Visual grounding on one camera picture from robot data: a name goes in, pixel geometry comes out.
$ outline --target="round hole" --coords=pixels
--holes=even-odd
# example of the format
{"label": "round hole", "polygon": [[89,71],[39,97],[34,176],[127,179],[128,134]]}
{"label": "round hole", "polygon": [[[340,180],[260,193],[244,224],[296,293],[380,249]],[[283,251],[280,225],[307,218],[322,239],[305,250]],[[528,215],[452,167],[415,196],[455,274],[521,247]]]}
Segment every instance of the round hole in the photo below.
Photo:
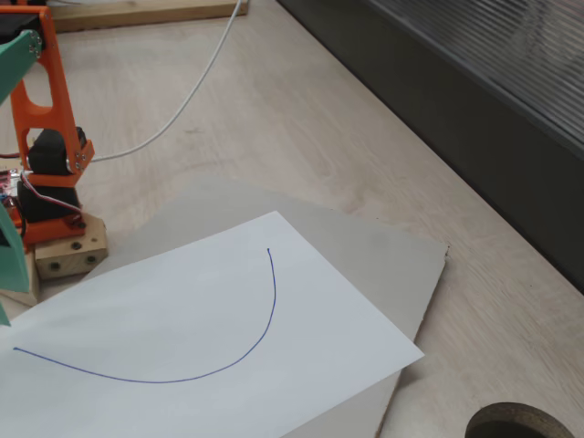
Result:
{"label": "round hole", "polygon": [[551,415],[521,403],[496,403],[477,412],[465,438],[574,438]]}

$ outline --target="white cable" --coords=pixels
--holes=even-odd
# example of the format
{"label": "white cable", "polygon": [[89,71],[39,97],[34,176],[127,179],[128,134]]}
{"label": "white cable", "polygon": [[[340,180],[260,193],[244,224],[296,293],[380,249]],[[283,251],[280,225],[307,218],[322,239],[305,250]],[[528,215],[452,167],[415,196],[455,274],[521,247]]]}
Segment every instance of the white cable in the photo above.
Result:
{"label": "white cable", "polygon": [[178,117],[181,115],[183,110],[189,104],[189,102],[191,101],[191,99],[194,96],[194,93],[196,93],[197,90],[201,87],[201,84],[203,84],[204,79],[207,77],[207,74],[209,73],[215,60],[219,56],[219,52],[221,51],[223,44],[224,44],[225,40],[227,39],[227,35],[229,35],[229,31],[231,30],[231,26],[235,21],[235,17],[239,13],[239,9],[241,8],[242,2],[243,2],[243,0],[237,0],[237,5],[235,5],[234,12],[231,14],[231,18],[229,18],[229,22],[227,23],[227,27],[225,28],[225,31],[223,32],[223,35],[221,36],[221,39],[219,40],[219,44],[217,45],[217,48],[215,49],[213,55],[211,56],[211,60],[209,61],[209,64],[207,64],[207,67],[204,70],[201,77],[199,78],[198,82],[195,84],[195,86],[193,87],[193,89],[191,90],[189,95],[186,97],[186,99],[184,100],[182,105],[179,107],[179,109],[176,111],[176,113],[171,117],[171,119],[168,120],[166,122],[166,124],[158,132],[156,132],[154,135],[152,135],[144,143],[139,144],[138,146],[136,146],[134,148],[128,149],[127,151],[112,153],[111,155],[104,155],[102,157],[94,157],[91,160],[92,162],[104,162],[106,160],[113,160],[114,158],[120,158],[120,157],[124,157],[126,155],[130,155],[131,153],[139,151],[140,149],[148,146],[150,143],[152,143],[153,141],[158,139],[161,135],[163,135],[163,133],[171,127],[171,125],[178,119]]}

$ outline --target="cable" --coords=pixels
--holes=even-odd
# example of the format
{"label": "cable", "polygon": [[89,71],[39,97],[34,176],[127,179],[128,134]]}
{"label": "cable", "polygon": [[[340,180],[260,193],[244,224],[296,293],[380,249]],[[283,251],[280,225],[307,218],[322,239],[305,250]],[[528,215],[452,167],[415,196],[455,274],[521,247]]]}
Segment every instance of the cable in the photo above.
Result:
{"label": "cable", "polygon": [[68,0],[50,0],[53,3],[60,3],[62,5],[84,5],[81,2],[69,2]]}
{"label": "cable", "polygon": [[47,201],[48,203],[54,203],[56,205],[60,205],[61,207],[68,208],[69,210],[72,210],[76,213],[81,213],[81,209],[75,205],[72,205],[70,203],[64,203],[63,201],[59,201],[58,199],[51,198],[50,196],[45,196],[44,194],[40,194],[39,192],[37,192],[37,189],[35,189],[35,187],[33,187],[33,184],[30,183],[30,181],[28,180],[28,177],[26,176],[26,174],[28,172],[29,171],[22,171],[20,173],[20,180],[22,181],[22,183],[26,186],[26,188],[28,190],[30,190],[32,193],[35,194],[35,196],[38,199],[42,199],[43,201]]}
{"label": "cable", "polygon": [[213,55],[211,56],[211,59],[209,60],[209,63],[207,64],[206,69],[204,70],[203,74],[201,75],[201,77],[199,78],[199,80],[197,81],[197,83],[194,85],[193,89],[191,90],[191,92],[189,93],[189,95],[186,97],[186,99],[184,100],[184,102],[182,103],[182,105],[179,107],[179,109],[171,117],[171,119],[168,120],[166,122],[166,124],[164,126],[162,126],[162,128],[158,132],[156,132],[154,135],[152,135],[144,143],[139,144],[138,146],[136,146],[134,148],[131,148],[131,149],[128,149],[128,150],[123,151],[123,152],[112,153],[111,155],[104,155],[102,157],[95,157],[92,160],[93,162],[104,162],[106,160],[113,160],[115,158],[124,157],[126,155],[130,155],[131,153],[134,153],[136,151],[139,151],[140,149],[145,148],[150,143],[152,143],[153,141],[155,141],[156,139],[158,139],[161,135],[163,135],[163,133],[166,130],[168,130],[171,127],[171,125],[179,118],[179,116],[181,115],[181,113],[183,112],[183,110],[189,104],[189,102],[191,101],[191,99],[194,96],[194,93],[196,93],[197,90],[201,87],[201,84],[203,84],[204,79],[207,77],[207,74],[209,73],[209,71],[211,70],[211,67],[213,66],[213,64],[215,62],[215,60],[219,56],[219,52],[223,48],[223,44],[224,44],[225,40],[227,39],[227,35],[229,35],[229,31],[231,30],[231,26],[233,25],[233,23],[235,21],[235,17],[239,13],[239,9],[241,8],[242,2],[243,2],[243,0],[237,0],[237,5],[235,5],[234,12],[231,14],[231,17],[229,18],[229,22],[227,23],[227,26],[225,27],[225,31],[223,32],[223,35],[221,36],[221,39],[219,40],[219,44],[217,45],[217,48],[213,52]]}

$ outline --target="blue pen line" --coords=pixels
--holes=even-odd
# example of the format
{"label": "blue pen line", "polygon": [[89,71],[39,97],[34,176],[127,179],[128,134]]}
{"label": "blue pen line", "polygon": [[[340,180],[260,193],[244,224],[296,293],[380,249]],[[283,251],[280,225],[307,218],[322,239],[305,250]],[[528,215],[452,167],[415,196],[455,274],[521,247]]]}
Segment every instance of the blue pen line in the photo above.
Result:
{"label": "blue pen line", "polygon": [[274,273],[274,261],[272,260],[272,254],[270,253],[270,248],[267,248],[267,254],[270,257],[270,265],[272,266],[272,278],[274,280],[274,304],[272,305],[272,312],[270,313],[270,319],[267,321],[266,329],[264,330],[264,333],[262,333],[262,336],[260,337],[260,339],[257,340],[257,342],[254,344],[254,346],[251,349],[249,349],[249,351],[246,354],[244,354],[241,358],[239,358],[235,362],[230,363],[229,365],[227,365],[225,367],[222,367],[219,370],[207,372],[206,374],[203,374],[203,375],[197,376],[197,377],[191,377],[190,379],[180,379],[180,380],[177,380],[177,381],[136,381],[136,380],[133,380],[133,379],[123,379],[121,377],[113,377],[113,376],[108,376],[106,374],[100,374],[98,372],[93,372],[93,371],[89,371],[89,370],[83,370],[82,368],[74,367],[73,365],[67,365],[67,363],[59,362],[58,360],[54,360],[54,359],[51,359],[51,358],[47,358],[47,357],[42,356],[40,354],[33,353],[32,351],[27,351],[25,349],[20,349],[19,347],[14,347],[14,349],[16,351],[22,351],[23,353],[29,354],[31,356],[35,356],[36,358],[39,358],[39,359],[42,359],[42,360],[46,360],[46,361],[49,361],[49,362],[53,362],[53,363],[56,363],[57,365],[61,365],[63,367],[71,368],[72,370],[77,370],[77,371],[85,372],[87,374],[92,374],[94,376],[103,377],[105,379],[112,379],[113,381],[128,381],[130,383],[156,383],[156,384],[161,384],[161,383],[180,383],[182,381],[198,381],[199,379],[202,379],[203,377],[212,376],[212,375],[214,375],[214,374],[216,374],[218,372],[221,372],[223,370],[227,370],[227,369],[233,367],[234,365],[238,364],[243,359],[245,359],[249,355],[249,353],[251,353],[259,345],[259,343],[266,336],[267,331],[270,329],[270,325],[272,324],[272,318],[274,316],[274,310],[276,309],[276,274]]}

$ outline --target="wooden block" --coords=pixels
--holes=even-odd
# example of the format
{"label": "wooden block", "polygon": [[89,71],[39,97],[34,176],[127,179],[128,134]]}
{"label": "wooden block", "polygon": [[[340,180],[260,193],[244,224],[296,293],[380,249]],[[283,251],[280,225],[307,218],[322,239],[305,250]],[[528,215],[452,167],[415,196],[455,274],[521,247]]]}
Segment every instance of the wooden block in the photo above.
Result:
{"label": "wooden block", "polygon": [[41,279],[84,274],[108,256],[108,239],[103,221],[83,214],[85,235],[36,245],[36,269]]}
{"label": "wooden block", "polygon": [[28,281],[30,289],[28,293],[13,292],[11,290],[0,289],[0,294],[12,298],[14,301],[33,307],[40,300],[40,286],[38,284],[37,267],[35,265],[35,252],[29,251],[26,256],[26,268],[28,269]]}
{"label": "wooden block", "polygon": [[[220,18],[234,12],[236,0],[133,0],[95,5],[55,6],[51,9],[58,32],[116,26]],[[244,0],[239,15],[247,14]]]}

